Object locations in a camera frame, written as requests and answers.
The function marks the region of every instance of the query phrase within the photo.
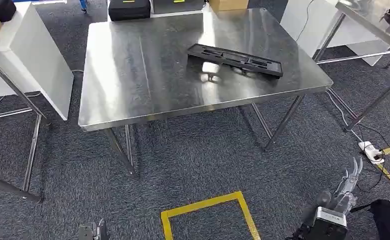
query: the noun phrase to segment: black bag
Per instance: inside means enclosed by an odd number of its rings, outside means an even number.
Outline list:
[[[0,22],[5,23],[13,19],[16,10],[12,0],[0,0]]]
[[[151,16],[150,0],[111,0],[108,7],[111,21],[146,19]]]
[[[376,223],[379,239],[390,240],[390,201],[376,200],[371,204],[359,206],[351,209],[351,213],[370,206],[370,212],[373,214],[374,222]]]

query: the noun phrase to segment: gray carpet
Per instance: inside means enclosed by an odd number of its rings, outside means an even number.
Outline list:
[[[280,18],[284,1],[252,0]],[[38,5],[37,11],[72,69],[83,69],[88,26],[106,20],[103,0],[90,0],[88,14],[79,3]],[[326,58],[353,54],[346,47],[327,51]],[[334,89],[356,111],[390,84],[390,56],[370,67],[361,60],[327,64]],[[262,239],[281,240],[299,227],[303,209],[322,190],[334,190],[359,156],[357,139],[342,131],[339,111],[325,93],[305,98],[272,151],[250,106],[204,112],[133,125],[133,159],[140,180],[127,176],[105,135],[83,132],[77,125],[82,75],[76,73],[68,121],[62,121],[43,97],[34,101],[52,119],[41,128],[31,191],[43,195],[34,204],[0,191],[0,239],[77,239],[78,225],[105,218],[113,240],[164,239],[160,213],[190,203],[242,191]],[[259,104],[274,128],[293,98]],[[18,107],[6,97],[0,112]],[[23,184],[34,114],[0,119],[0,178]],[[363,123],[379,130],[390,144],[390,97]],[[124,145],[123,128],[116,128]],[[363,136],[382,147],[377,133]],[[365,163],[356,190],[358,204],[390,200],[390,181]],[[385,167],[390,171],[390,156]],[[235,201],[170,219],[174,239],[252,239]],[[370,212],[350,214],[354,240],[378,239]]]

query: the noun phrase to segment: black plastic tray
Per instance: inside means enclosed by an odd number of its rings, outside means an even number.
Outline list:
[[[251,72],[269,74],[276,77],[282,77],[284,75],[281,62],[243,52],[196,43],[188,48],[187,54]]]

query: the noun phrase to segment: black cable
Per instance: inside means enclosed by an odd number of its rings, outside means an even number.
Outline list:
[[[299,35],[298,35],[298,37],[297,37],[296,40],[295,40],[296,42],[298,42],[298,39],[300,39],[301,34],[304,32],[304,29],[306,29],[307,23],[309,22],[309,7],[310,7],[310,5],[311,5],[314,1],[315,1],[315,0],[311,0],[310,3],[307,5],[307,20],[305,20],[305,24],[304,24],[304,26],[302,27],[301,32],[299,32]]]
[[[378,130],[375,130],[375,129],[371,128],[371,127],[365,126],[365,125],[363,125],[361,123],[358,123],[358,125],[366,128],[366,129],[372,130],[373,132],[379,134],[379,136],[383,139],[383,141],[386,143],[386,145],[390,148],[390,144],[388,143],[388,141],[385,139],[385,137]]]
[[[371,128],[371,127],[368,127],[368,126],[365,126],[365,125],[363,125],[363,124],[360,124],[360,123],[358,123],[357,124],[358,125],[358,129],[360,130],[360,134],[361,134],[361,138],[362,139],[364,139],[364,137],[363,137],[363,131],[362,131],[362,128],[361,127],[364,127],[364,128],[366,128],[366,129],[369,129],[369,130],[372,130],[373,132],[375,132],[375,133],[377,133],[377,134],[379,134],[379,136],[383,139],[383,141],[386,143],[386,145],[388,145],[388,147],[390,147],[390,144],[387,142],[387,140],[385,139],[385,137],[378,131],[378,130],[375,130],[375,129],[373,129],[373,128]],[[360,185],[357,183],[357,187],[358,187],[358,189],[361,191],[361,192],[365,192],[365,193],[369,193],[373,188],[375,188],[380,182],[381,182],[381,180],[382,180],[382,176],[383,175],[390,175],[390,172],[389,173],[384,173],[384,170],[383,170],[383,168],[385,167],[385,163],[386,163],[386,161],[384,161],[383,163],[382,163],[382,169],[381,169],[381,171],[379,172],[380,173],[380,175],[379,175],[379,180],[369,189],[369,190],[363,190],[361,187],[360,187]],[[374,172],[374,173],[377,173],[376,171],[373,171],[373,170],[369,170],[369,169],[364,169],[364,170],[366,170],[366,171],[371,171],[371,172]]]

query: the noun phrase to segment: table edge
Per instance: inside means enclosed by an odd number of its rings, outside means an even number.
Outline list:
[[[149,121],[154,121],[154,120],[164,120],[164,119],[178,117],[178,116],[184,116],[184,115],[190,115],[190,114],[196,114],[196,113],[202,113],[202,112],[210,112],[210,111],[214,111],[214,110],[226,109],[226,108],[232,108],[232,107],[238,107],[238,106],[243,106],[243,105],[249,105],[253,102],[261,102],[264,100],[270,100],[270,99],[275,99],[275,98],[290,97],[290,96],[302,96],[302,95],[306,95],[306,94],[314,94],[314,93],[324,92],[324,91],[328,90],[332,85],[333,85],[333,82],[331,82],[329,85],[323,85],[323,86],[314,87],[314,88],[306,88],[306,89],[302,89],[302,90],[288,91],[285,93],[273,93],[273,94],[259,96],[259,97],[251,97],[251,98],[245,98],[245,99],[220,102],[220,103],[215,103],[212,105],[194,106],[194,107],[177,109],[177,110],[166,111],[166,112],[159,112],[159,113],[154,113],[154,114],[149,114],[149,115],[148,114],[141,115],[141,116],[131,117],[131,118],[122,119],[122,120],[114,120],[114,121],[110,121],[110,122],[100,122],[100,123],[94,123],[94,124],[81,124],[80,120],[79,120],[78,125],[84,132],[92,132],[92,131],[103,130],[103,129],[108,129],[108,128],[120,127],[120,126],[124,126],[124,125],[144,124],[144,123],[147,123]]]

